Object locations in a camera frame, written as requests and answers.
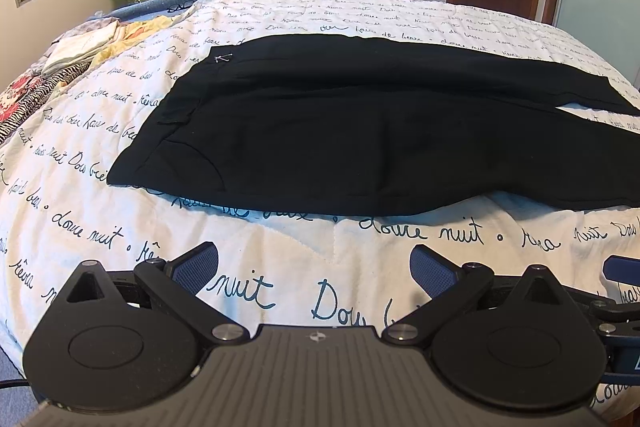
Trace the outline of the folded colourful clothes stack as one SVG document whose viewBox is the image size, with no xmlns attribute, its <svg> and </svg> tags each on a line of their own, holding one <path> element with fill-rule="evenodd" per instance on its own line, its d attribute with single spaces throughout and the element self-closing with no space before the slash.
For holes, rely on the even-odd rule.
<svg viewBox="0 0 640 427">
<path fill-rule="evenodd" d="M 1 91 L 1 140 L 6 141 L 52 93 L 88 70 L 174 23 L 160 15 L 141 22 L 116 17 L 88 20 L 52 42 L 47 52 Z"/>
</svg>

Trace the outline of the black pants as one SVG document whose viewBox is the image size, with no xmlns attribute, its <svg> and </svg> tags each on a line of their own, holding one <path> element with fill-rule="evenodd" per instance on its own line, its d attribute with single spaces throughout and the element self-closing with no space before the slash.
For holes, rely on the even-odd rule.
<svg viewBox="0 0 640 427">
<path fill-rule="evenodd" d="M 216 46 L 108 172 L 247 210 L 409 216 L 503 191 L 569 210 L 639 202 L 634 116 L 604 77 L 452 46 L 338 35 Z"/>
</svg>

